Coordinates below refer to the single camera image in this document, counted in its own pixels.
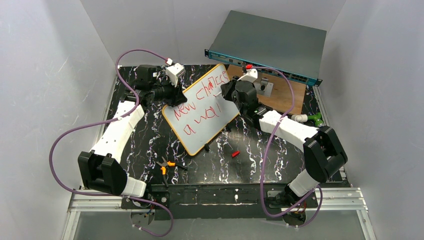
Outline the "yellow-framed whiteboard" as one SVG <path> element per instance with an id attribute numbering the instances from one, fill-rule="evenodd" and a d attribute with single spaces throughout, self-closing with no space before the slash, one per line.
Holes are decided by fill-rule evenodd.
<path id="1" fill-rule="evenodd" d="M 230 81 L 223 64 L 218 64 L 183 91 L 186 103 L 164 106 L 162 115 L 190 156 L 195 156 L 228 123 L 239 115 L 236 105 L 215 97 Z"/>

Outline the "red marker cap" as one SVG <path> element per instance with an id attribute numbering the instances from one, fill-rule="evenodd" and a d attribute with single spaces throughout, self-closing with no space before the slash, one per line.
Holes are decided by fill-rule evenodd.
<path id="1" fill-rule="evenodd" d="M 240 154 L 240 151 L 235 151 L 231 154 L 232 158 L 235 158 L 236 156 L 238 156 Z"/>

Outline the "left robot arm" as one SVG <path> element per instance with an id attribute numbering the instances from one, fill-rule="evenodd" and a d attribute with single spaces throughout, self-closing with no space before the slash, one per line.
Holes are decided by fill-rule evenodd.
<path id="1" fill-rule="evenodd" d="M 115 117 L 89 152 L 81 152 L 78 166 L 86 189 L 115 196 L 141 198 L 147 184 L 128 176 L 120 161 L 125 145 L 135 131 L 145 110 L 154 102 L 176 107 L 187 102 L 181 78 L 185 68 L 174 63 L 163 69 L 153 65 L 139 65 L 134 91 L 127 90 L 120 98 Z"/>

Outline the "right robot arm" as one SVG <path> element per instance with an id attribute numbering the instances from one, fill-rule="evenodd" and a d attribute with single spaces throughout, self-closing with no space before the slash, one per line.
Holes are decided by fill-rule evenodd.
<path id="1" fill-rule="evenodd" d="M 305 169 L 287 184 L 282 193 L 266 197 L 273 205 L 295 204 L 347 163 L 347 154 L 333 128 L 304 125 L 279 114 L 259 102 L 255 86 L 250 81 L 234 77 L 220 88 L 222 97 L 235 104 L 250 126 L 274 134 L 303 152 Z"/>

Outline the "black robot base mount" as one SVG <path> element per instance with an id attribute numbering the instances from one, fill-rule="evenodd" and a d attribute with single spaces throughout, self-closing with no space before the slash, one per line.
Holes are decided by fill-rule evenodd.
<path id="1" fill-rule="evenodd" d="M 265 183 L 264 195 L 276 195 L 285 183 Z M 167 207 L 174 219 L 251 219 L 268 217 L 261 206 L 259 183 L 248 184 L 153 184 L 145 195 L 148 200 Z M 320 193 L 306 198 L 306 209 L 318 207 Z"/>

